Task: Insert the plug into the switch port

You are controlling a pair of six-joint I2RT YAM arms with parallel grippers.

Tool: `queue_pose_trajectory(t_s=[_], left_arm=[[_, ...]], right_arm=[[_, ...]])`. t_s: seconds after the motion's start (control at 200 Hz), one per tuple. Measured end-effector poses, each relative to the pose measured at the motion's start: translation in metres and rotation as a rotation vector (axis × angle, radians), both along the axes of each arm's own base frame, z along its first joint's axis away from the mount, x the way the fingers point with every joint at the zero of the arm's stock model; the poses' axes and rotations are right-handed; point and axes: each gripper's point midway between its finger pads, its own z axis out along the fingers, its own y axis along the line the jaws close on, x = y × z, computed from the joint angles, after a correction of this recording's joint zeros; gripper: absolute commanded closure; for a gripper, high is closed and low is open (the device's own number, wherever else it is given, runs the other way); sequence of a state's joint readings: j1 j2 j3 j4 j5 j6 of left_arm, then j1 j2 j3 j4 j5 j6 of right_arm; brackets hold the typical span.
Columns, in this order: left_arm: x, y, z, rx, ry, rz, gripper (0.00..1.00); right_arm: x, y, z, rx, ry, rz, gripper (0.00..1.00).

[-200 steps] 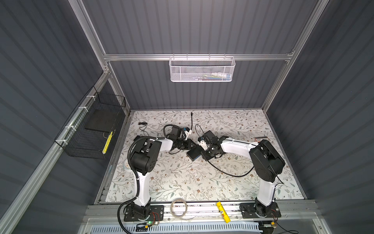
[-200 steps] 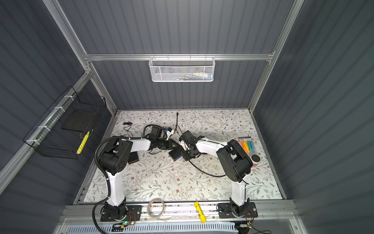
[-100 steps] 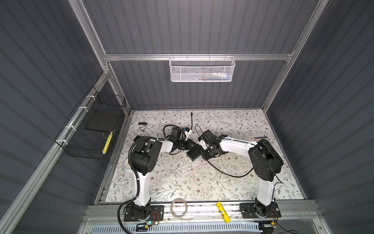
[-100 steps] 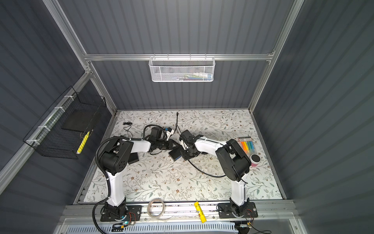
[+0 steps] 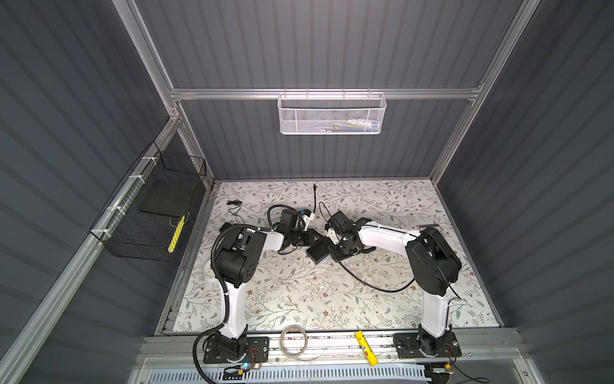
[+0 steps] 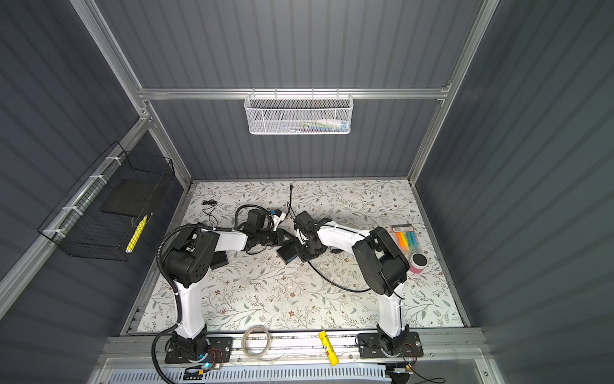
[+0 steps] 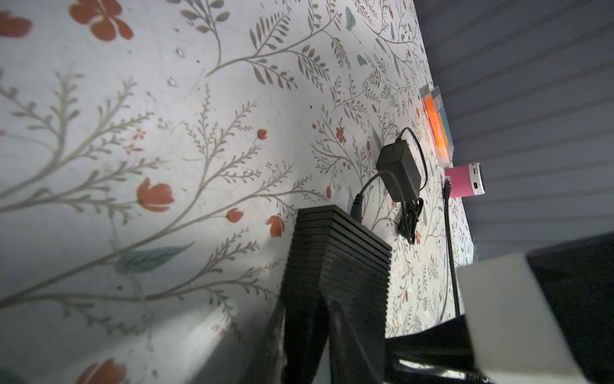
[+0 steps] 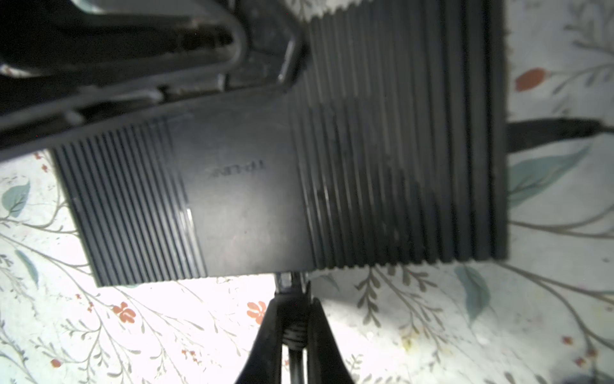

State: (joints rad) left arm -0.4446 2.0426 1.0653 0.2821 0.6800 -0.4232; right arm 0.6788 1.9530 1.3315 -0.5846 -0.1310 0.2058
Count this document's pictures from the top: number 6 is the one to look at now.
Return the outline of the black network switch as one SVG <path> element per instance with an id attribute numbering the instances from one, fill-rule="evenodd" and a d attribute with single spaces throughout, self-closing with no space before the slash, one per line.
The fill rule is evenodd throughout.
<path id="1" fill-rule="evenodd" d="M 229 259 L 226 251 L 216 251 L 212 257 L 211 264 L 209 265 L 211 270 L 217 270 L 221 267 L 227 266 Z"/>
<path id="2" fill-rule="evenodd" d="M 277 254 L 284 262 L 289 264 L 298 257 L 298 251 L 295 242 L 287 242 L 277 249 Z"/>

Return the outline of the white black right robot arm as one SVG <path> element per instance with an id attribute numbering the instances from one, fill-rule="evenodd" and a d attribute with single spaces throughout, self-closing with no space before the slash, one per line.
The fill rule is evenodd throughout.
<path id="1" fill-rule="evenodd" d="M 407 281 L 409 261 L 383 227 L 358 230 L 344 227 L 331 219 L 319 221 L 303 212 L 294 219 L 297 254 L 310 262 L 334 248 L 352 254 L 369 289 L 378 295 L 380 344 L 397 348 L 409 333 L 402 325 L 401 291 Z"/>

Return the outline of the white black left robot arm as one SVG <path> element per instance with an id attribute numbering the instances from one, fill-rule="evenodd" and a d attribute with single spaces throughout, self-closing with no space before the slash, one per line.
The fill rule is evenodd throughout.
<path id="1" fill-rule="evenodd" d="M 169 283 L 177 304 L 174 334 L 189 342 L 206 335 L 201 310 L 201 283 L 210 270 L 227 264 L 229 251 L 249 251 L 262 246 L 281 246 L 284 232 L 209 227 L 202 223 L 177 227 L 162 240 L 156 264 Z"/>

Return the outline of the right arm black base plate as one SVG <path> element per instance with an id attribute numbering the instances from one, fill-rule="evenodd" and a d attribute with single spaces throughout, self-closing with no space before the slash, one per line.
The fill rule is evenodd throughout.
<path id="1" fill-rule="evenodd" d="M 383 333 L 361 333 L 355 338 L 361 358 L 421 358 L 422 343 L 417 332 L 401 332 L 396 338 Z"/>

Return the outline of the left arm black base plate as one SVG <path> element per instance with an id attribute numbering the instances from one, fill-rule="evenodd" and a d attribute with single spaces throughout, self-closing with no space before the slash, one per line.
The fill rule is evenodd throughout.
<path id="1" fill-rule="evenodd" d="M 196 363 L 202 358 L 205 363 L 228 363 L 232 347 L 233 338 L 231 337 L 185 339 L 173 334 L 165 346 L 164 363 Z"/>

